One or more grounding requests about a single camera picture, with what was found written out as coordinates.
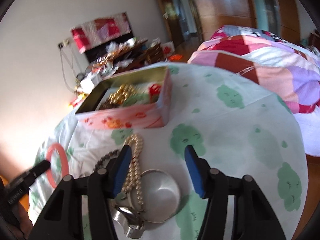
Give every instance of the tablecloth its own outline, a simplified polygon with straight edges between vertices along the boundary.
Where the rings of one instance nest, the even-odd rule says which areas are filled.
[[[142,171],[161,169],[173,176],[182,193],[182,209],[163,224],[148,225],[141,239],[191,240],[199,233],[206,200],[195,193],[184,161],[184,148],[193,145],[211,167],[227,176],[254,177],[273,207],[287,239],[300,220],[308,188],[308,171],[299,125],[276,94],[223,69],[180,63],[169,66],[173,82],[170,120],[154,129],[88,130],[74,111],[42,144],[36,163],[49,145],[66,150],[70,174],[79,178],[92,172],[110,150],[121,148],[131,133],[144,139]],[[61,163],[52,157],[52,173],[61,180]],[[31,187],[30,217],[36,221],[53,192],[45,175]],[[228,214],[233,210],[229,198]],[[87,209],[83,209],[85,239],[91,239]],[[227,217],[224,239],[230,239],[232,216]],[[126,239],[117,224],[119,239]]]

